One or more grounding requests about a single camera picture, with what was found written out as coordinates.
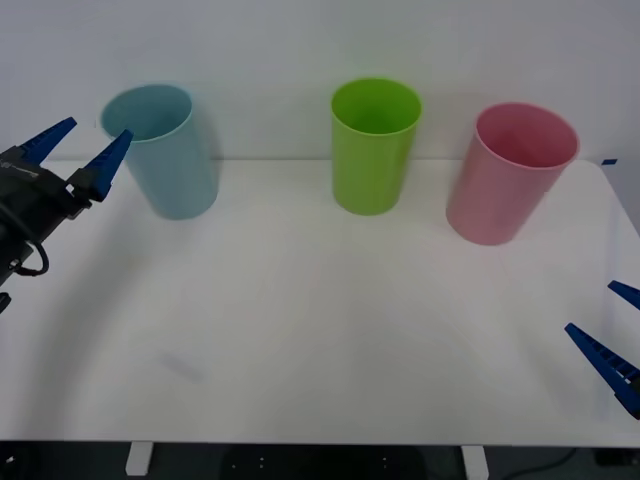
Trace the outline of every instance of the table leg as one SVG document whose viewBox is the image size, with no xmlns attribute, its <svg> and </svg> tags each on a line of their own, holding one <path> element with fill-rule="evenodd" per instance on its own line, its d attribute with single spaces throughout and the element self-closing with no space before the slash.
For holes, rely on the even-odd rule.
<svg viewBox="0 0 640 480">
<path fill-rule="evenodd" d="M 149 471 L 153 442 L 131 442 L 125 471 L 130 477 L 144 477 Z"/>
<path fill-rule="evenodd" d="M 488 480 L 489 467 L 482 446 L 462 447 L 462 458 L 467 480 Z"/>
</svg>

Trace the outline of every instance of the light blue cup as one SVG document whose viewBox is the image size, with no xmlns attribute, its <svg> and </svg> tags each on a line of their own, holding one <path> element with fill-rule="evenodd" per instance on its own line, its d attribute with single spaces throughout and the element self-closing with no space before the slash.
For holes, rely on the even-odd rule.
<svg viewBox="0 0 640 480">
<path fill-rule="evenodd" d="M 216 199 L 217 178 L 198 138 L 191 97 L 170 85 L 146 85 L 115 97 L 100 124 L 115 138 L 126 128 L 133 141 L 125 161 L 154 210 L 173 220 L 193 218 Z"/>
</svg>

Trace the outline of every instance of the white wall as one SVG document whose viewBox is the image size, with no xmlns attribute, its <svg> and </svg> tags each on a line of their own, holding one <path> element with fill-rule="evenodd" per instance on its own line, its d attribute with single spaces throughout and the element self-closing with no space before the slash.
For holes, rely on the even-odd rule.
<svg viewBox="0 0 640 480">
<path fill-rule="evenodd" d="M 321 157 L 329 98 L 382 74 L 423 94 L 420 157 L 462 156 L 501 100 L 566 116 L 581 156 L 640 156 L 638 0 L 3 0 L 0 147 L 68 115 L 60 155 L 105 145 L 100 107 L 185 85 L 225 157 Z"/>
</svg>

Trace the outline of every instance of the green cup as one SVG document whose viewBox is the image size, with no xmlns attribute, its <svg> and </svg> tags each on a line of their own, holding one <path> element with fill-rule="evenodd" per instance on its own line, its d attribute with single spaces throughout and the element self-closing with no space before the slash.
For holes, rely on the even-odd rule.
<svg viewBox="0 0 640 480">
<path fill-rule="evenodd" d="M 363 78 L 334 93 L 331 111 L 336 201 L 359 215 L 386 212 L 400 197 L 420 97 L 393 80 Z"/>
</svg>

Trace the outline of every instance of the robotic arm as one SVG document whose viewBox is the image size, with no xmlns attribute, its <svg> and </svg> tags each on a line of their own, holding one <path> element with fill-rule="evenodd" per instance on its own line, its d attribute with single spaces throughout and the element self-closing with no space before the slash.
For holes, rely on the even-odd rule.
<svg viewBox="0 0 640 480">
<path fill-rule="evenodd" d="M 0 285 L 13 273 L 43 275 L 49 259 L 42 242 L 66 218 L 73 220 L 91 202 L 102 202 L 122 163 L 133 134 L 125 130 L 96 158 L 67 180 L 40 166 L 67 133 L 76 126 L 69 117 L 31 140 L 0 153 Z M 36 249 L 39 270 L 22 264 Z M 11 302 L 0 293 L 0 313 Z"/>
</svg>

